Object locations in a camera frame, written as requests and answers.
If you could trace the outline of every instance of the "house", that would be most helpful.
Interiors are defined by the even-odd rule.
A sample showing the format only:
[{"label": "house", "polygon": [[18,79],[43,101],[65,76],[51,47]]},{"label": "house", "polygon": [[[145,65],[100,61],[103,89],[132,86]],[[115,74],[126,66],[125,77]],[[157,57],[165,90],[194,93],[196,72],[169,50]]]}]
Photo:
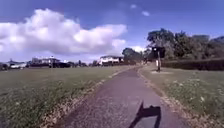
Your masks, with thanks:
[{"label": "house", "polygon": [[108,55],[108,56],[100,57],[99,64],[103,66],[113,66],[113,65],[122,64],[123,62],[124,62],[124,57],[122,56]]},{"label": "house", "polygon": [[18,63],[18,64],[14,64],[10,66],[12,69],[23,69],[25,67],[27,67],[27,63],[23,62],[23,63]]},{"label": "house", "polygon": [[42,64],[52,64],[52,63],[60,63],[60,60],[54,58],[53,56],[49,58],[43,58],[41,59]]}]

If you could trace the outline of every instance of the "paved path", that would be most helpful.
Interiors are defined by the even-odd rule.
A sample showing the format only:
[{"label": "paved path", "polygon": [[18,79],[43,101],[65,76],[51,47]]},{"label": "paved path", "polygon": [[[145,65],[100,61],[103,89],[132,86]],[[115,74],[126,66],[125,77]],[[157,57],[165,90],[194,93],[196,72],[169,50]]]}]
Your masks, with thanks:
[{"label": "paved path", "polygon": [[[188,128],[184,120],[162,104],[160,97],[137,74],[137,68],[125,71],[105,82],[98,91],[57,127],[128,128],[139,107],[161,108],[159,128]],[[141,119],[134,128],[153,128],[156,117]]]}]

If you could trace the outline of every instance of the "white house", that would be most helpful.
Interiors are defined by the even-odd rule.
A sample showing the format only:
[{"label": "white house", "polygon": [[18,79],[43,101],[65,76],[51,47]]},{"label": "white house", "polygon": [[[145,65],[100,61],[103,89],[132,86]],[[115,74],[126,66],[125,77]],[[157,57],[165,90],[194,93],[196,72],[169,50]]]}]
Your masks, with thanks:
[{"label": "white house", "polygon": [[113,55],[108,55],[108,56],[102,56],[100,57],[100,65],[103,65],[104,63],[120,63],[124,61],[124,57],[121,56],[113,56]]}]

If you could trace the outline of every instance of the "field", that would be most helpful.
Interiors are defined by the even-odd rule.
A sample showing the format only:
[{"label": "field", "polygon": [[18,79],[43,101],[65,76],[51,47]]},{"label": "field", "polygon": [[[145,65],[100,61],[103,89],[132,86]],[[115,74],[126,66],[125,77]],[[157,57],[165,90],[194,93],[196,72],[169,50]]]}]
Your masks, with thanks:
[{"label": "field", "polygon": [[224,72],[163,68],[156,73],[153,69],[146,66],[140,72],[188,113],[198,115],[192,118],[204,118],[208,127],[224,127]]},{"label": "field", "polygon": [[34,128],[43,116],[127,67],[25,69],[0,72],[0,127]]}]

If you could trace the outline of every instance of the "roof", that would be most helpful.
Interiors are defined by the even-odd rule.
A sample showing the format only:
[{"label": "roof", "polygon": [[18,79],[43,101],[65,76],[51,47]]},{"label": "roof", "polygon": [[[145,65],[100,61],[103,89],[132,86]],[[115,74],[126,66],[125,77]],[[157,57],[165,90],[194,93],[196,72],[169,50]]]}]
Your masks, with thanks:
[{"label": "roof", "polygon": [[115,55],[107,55],[107,56],[101,56],[100,58],[124,58],[123,56],[115,56]]}]

